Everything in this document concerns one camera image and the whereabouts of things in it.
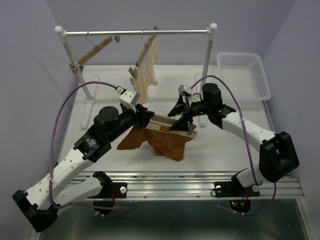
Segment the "wooden hanger for brown underwear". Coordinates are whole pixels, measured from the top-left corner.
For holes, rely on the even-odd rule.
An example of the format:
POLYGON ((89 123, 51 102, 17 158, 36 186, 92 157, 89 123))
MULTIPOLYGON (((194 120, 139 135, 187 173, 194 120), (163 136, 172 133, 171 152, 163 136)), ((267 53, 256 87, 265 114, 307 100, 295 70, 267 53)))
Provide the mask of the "wooden hanger for brown underwear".
POLYGON ((161 133, 166 134, 172 134, 172 135, 179 135, 183 137, 188 137, 191 139, 194 139, 197 136, 196 128, 197 126, 194 124, 190 124, 188 131, 181 131, 181 130, 170 130, 170 128, 177 122, 176 119, 157 114, 156 110, 153 110, 155 112, 154 116, 149 121, 146 129, 157 131, 161 133))

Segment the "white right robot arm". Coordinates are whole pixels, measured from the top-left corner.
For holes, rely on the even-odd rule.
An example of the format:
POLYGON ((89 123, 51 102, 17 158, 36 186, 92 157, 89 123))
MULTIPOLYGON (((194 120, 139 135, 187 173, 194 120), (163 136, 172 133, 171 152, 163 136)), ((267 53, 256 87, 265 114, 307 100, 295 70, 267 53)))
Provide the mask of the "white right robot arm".
POLYGON ((188 132, 194 117, 207 116, 212 124, 241 138, 259 153, 258 164, 237 172, 230 181, 215 182, 211 192, 214 197, 237 198, 245 194, 258 197, 260 183, 276 183, 300 165, 287 132, 276 133, 241 117, 239 111, 223 103, 217 84, 204 84, 199 101, 193 101, 192 89, 185 85, 181 85, 178 92, 178 100, 168 117, 180 118, 172 125, 171 131, 188 132))

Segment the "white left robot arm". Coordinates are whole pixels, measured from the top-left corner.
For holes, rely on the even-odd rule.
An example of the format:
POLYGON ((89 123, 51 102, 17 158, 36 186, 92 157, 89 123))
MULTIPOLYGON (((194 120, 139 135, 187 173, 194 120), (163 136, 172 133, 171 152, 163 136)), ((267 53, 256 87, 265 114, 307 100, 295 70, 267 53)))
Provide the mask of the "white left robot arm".
POLYGON ((65 208, 82 205, 84 199, 126 196, 120 189, 127 185, 113 183, 103 171, 96 171, 87 180, 68 187, 75 177, 111 150, 114 140, 131 127, 144 129, 155 115, 141 104, 135 110, 124 106, 121 109, 119 112, 113 106, 103 107, 93 119, 93 125, 46 177, 13 194, 13 200, 37 233, 48 229, 65 208))

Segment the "brown underwear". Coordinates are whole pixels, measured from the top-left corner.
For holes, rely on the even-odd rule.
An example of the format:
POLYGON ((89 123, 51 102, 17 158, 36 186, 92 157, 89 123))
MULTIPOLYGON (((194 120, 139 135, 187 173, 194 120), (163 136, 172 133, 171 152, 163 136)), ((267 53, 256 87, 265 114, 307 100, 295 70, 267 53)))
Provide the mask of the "brown underwear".
POLYGON ((147 142, 156 156, 179 162, 184 159, 185 145, 191 140, 193 138, 189 136, 133 127, 118 144, 117 150, 139 149, 144 142, 147 142))

